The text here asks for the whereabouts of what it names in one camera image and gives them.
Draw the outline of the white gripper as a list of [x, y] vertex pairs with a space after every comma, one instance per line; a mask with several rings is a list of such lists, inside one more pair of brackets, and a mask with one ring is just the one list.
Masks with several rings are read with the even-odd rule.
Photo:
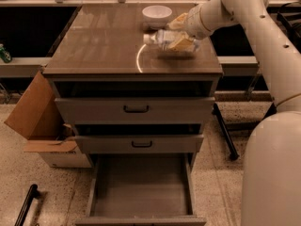
[[[203, 40], [211, 35], [201, 18], [202, 5], [194, 6], [188, 13], [183, 13], [167, 24], [170, 30], [185, 30], [192, 38]], [[179, 38], [167, 46], [168, 51], [191, 52], [194, 50], [194, 41], [187, 38]]]

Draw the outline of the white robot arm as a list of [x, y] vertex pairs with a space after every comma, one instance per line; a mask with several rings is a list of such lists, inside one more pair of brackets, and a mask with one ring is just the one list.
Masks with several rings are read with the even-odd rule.
[[301, 226], [301, 54], [268, 14], [268, 0], [210, 0], [171, 24], [202, 40], [240, 24], [277, 113], [253, 130], [244, 160], [242, 226]]

